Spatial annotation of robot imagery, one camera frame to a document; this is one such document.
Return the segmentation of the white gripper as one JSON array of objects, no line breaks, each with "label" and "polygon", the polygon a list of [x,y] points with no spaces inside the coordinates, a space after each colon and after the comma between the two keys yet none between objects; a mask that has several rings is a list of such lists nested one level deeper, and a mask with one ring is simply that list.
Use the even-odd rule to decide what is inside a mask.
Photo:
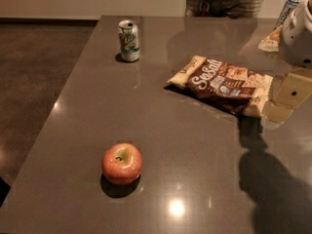
[{"label": "white gripper", "polygon": [[[294,66],[312,67],[312,0],[301,0],[280,33],[281,58]],[[282,79],[270,102],[267,119],[285,122],[312,95],[312,71],[294,69]]]}]

